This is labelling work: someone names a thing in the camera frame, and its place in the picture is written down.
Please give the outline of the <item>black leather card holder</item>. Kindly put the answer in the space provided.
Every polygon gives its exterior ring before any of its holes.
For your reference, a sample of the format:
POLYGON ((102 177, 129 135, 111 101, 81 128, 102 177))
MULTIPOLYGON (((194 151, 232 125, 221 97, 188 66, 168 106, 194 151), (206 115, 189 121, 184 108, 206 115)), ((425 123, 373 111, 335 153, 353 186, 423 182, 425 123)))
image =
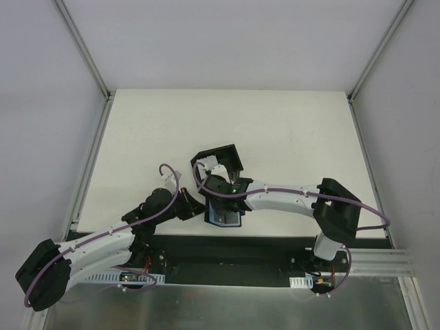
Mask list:
POLYGON ((207 211, 204 215, 204 222, 220 228, 240 228, 242 226, 242 215, 239 212, 228 214, 217 214, 212 204, 206 202, 207 211))

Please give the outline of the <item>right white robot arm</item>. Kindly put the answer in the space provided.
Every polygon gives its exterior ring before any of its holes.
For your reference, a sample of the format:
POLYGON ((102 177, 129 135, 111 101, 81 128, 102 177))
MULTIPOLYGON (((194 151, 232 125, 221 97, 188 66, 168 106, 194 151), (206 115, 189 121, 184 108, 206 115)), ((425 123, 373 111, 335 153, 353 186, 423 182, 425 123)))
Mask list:
POLYGON ((208 175, 198 189, 218 213, 275 210, 314 219, 320 233, 309 262, 317 271, 331 267, 337 252, 356 237, 360 200, 334 179, 324 178, 317 185, 282 186, 242 177, 230 183, 208 175))

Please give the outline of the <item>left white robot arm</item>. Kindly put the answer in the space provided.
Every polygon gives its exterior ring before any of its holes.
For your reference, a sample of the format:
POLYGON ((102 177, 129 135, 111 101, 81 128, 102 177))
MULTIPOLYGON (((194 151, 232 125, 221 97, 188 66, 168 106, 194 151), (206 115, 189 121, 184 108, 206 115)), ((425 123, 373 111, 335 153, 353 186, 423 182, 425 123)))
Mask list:
POLYGON ((40 242, 15 275, 25 294, 24 305, 42 311, 91 275, 114 266, 141 266, 146 241, 159 224, 171 219, 185 221, 205 211, 205 205, 185 188, 175 193, 157 188, 101 232, 63 243, 40 242))

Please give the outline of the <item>black card tray box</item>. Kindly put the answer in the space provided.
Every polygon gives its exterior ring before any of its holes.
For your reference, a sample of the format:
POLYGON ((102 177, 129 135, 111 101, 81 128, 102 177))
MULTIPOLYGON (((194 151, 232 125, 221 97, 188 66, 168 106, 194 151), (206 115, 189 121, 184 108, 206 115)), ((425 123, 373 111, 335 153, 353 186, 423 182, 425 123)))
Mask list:
POLYGON ((243 170, 243 165, 234 144, 198 152, 190 161, 192 175, 197 186, 209 175, 222 178, 233 184, 243 170))

